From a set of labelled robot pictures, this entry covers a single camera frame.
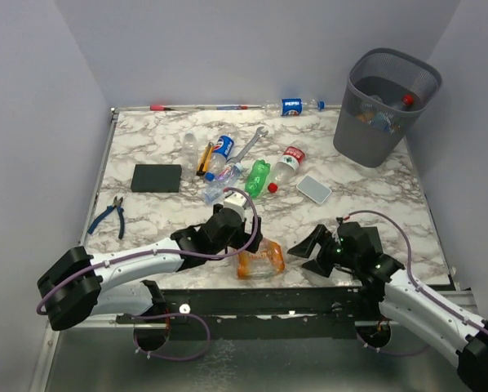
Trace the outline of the red label clear bottle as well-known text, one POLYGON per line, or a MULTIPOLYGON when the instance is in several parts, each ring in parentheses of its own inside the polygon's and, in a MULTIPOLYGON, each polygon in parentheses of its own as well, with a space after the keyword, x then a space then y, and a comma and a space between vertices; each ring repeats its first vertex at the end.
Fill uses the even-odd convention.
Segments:
POLYGON ((414 108, 415 98, 411 94, 405 94, 388 106, 391 114, 408 113, 414 108))

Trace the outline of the large orange label bottle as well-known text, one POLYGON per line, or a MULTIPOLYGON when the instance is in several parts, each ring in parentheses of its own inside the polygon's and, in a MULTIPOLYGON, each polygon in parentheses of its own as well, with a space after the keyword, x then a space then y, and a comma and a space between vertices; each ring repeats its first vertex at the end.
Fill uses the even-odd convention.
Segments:
POLYGON ((286 268, 280 244, 264 238, 257 252, 244 251, 237 255, 239 279, 265 278, 280 274, 286 268))

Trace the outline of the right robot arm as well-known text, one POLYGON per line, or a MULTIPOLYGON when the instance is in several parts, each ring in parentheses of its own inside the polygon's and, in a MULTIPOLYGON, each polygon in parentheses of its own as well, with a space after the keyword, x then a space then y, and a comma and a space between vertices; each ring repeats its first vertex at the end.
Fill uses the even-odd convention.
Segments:
POLYGON ((357 278, 359 313, 380 315, 413 332, 442 354, 472 391, 488 391, 488 320, 449 301, 419 281, 400 261, 383 253, 375 227, 341 222, 336 231, 318 225, 289 254, 323 277, 341 269, 357 278))

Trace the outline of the green plastic bottle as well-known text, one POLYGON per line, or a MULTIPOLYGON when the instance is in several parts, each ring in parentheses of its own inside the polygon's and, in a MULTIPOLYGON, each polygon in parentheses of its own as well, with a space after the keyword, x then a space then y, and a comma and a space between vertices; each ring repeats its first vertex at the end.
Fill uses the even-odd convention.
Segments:
POLYGON ((265 162, 263 159, 255 160, 245 184, 245 191, 252 199, 257 198, 260 195, 269 173, 269 163, 265 162))

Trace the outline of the blue label water bottle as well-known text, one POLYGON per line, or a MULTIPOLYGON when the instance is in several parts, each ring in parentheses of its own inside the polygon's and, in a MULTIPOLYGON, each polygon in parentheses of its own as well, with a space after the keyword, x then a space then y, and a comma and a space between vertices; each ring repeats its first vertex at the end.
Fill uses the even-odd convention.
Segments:
POLYGON ((400 119, 396 114, 391 114, 389 112, 380 110, 369 111, 376 112, 374 119, 368 123, 371 127, 389 134, 393 134, 401 130, 400 119))

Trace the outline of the small orange juice bottle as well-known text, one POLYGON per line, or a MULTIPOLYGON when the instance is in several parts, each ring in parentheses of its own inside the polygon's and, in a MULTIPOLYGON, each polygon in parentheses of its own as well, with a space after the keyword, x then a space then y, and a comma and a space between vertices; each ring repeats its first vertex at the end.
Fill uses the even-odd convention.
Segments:
POLYGON ((357 116, 357 119, 359 119, 363 123, 370 123, 376 115, 375 111, 366 111, 357 116))

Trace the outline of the red green label water bottle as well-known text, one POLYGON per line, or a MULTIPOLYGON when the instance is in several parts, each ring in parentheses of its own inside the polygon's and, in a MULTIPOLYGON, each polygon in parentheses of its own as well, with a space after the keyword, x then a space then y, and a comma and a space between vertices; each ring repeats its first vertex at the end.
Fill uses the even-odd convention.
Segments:
POLYGON ((276 193, 296 175, 302 162, 306 159, 308 146, 301 140, 291 143, 282 153, 270 172, 267 191, 276 193))

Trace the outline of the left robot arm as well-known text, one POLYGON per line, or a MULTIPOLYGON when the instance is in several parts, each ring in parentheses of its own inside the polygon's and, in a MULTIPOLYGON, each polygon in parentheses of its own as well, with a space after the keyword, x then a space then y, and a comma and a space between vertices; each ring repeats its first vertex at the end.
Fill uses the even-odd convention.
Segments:
POLYGON ((38 280, 37 313, 47 316, 52 330, 63 331, 101 314, 100 299, 125 283, 256 252, 263 238, 257 212, 249 234, 245 226, 246 219, 237 211, 217 207, 206 223, 177 230, 145 247, 95 255, 83 246, 72 247, 38 280))

